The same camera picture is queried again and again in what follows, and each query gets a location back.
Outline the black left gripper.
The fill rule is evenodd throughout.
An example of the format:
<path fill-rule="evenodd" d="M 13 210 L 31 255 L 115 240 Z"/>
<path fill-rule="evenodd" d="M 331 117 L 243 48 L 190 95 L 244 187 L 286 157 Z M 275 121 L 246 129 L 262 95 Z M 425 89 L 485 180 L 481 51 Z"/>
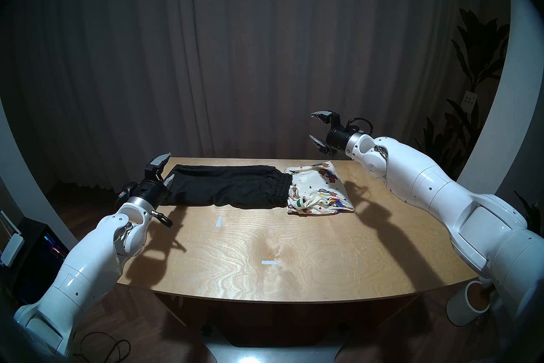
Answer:
<path fill-rule="evenodd" d="M 127 203 L 141 208 L 158 208 L 171 197 L 171 188 L 175 174 L 171 173 L 166 179 L 162 178 L 164 167 L 171 153 L 160 155 L 149 162 L 144 171 L 144 179 L 140 183 L 127 183 Z"/>

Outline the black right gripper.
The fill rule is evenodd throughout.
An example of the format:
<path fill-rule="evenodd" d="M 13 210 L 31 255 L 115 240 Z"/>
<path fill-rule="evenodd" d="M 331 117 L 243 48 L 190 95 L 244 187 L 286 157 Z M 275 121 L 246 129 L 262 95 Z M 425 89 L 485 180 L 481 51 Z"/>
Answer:
<path fill-rule="evenodd" d="M 331 157 L 337 152 L 346 154 L 348 142 L 354 133 L 350 121 L 345 126 L 342 125 L 340 115 L 330 110 L 313 112 L 310 117 L 331 126 L 325 141 L 309 135 L 318 151 Z"/>

